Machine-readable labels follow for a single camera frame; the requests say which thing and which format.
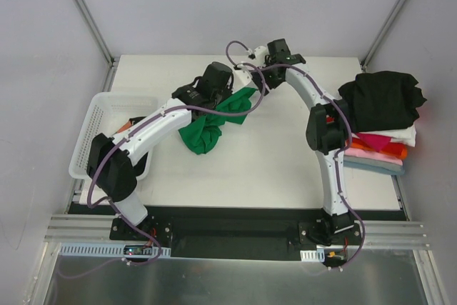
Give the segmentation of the green t shirt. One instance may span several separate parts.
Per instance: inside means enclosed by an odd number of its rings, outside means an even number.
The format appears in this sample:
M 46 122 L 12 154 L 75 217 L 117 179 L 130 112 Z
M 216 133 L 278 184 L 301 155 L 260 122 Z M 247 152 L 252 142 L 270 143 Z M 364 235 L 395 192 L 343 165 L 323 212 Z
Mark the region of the green t shirt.
M 250 98 L 256 93 L 251 87 L 244 87 L 235 94 L 221 102 L 217 111 L 226 113 L 238 113 L 248 111 L 252 107 Z M 179 129 L 180 137 L 185 146 L 193 153 L 207 154 L 218 143 L 222 136 L 221 127 L 226 123 L 242 125 L 246 119 L 245 116 L 219 116 L 213 114 L 204 114 L 202 117 L 192 121 L 188 126 Z

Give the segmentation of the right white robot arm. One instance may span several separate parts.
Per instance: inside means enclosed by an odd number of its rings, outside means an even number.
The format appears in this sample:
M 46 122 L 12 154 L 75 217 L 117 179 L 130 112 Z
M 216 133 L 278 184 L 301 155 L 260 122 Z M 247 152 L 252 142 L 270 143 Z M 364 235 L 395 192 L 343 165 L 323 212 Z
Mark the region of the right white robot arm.
M 354 227 L 348 206 L 343 175 L 343 155 L 351 138 L 348 104 L 323 89 L 306 71 L 306 60 L 292 54 L 285 39 L 271 41 L 248 52 L 251 63 L 262 70 L 253 73 L 252 81 L 266 93 L 283 83 L 291 86 L 308 107 L 306 141 L 318 158 L 323 185 L 322 219 L 306 230 L 306 237 L 317 244 L 329 246 L 346 237 Z

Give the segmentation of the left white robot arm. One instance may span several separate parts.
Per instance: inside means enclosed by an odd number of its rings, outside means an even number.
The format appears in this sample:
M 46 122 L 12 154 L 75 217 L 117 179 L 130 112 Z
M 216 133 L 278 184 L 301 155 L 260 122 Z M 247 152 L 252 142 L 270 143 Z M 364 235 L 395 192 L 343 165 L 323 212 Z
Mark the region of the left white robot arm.
M 232 69 L 220 62 L 209 64 L 192 84 L 181 86 L 151 115 L 122 132 L 108 137 L 98 134 L 91 142 L 86 173 L 128 219 L 126 231 L 137 240 L 151 232 L 148 211 L 135 193 L 136 167 L 155 145 L 171 133 L 214 111 L 233 89 Z

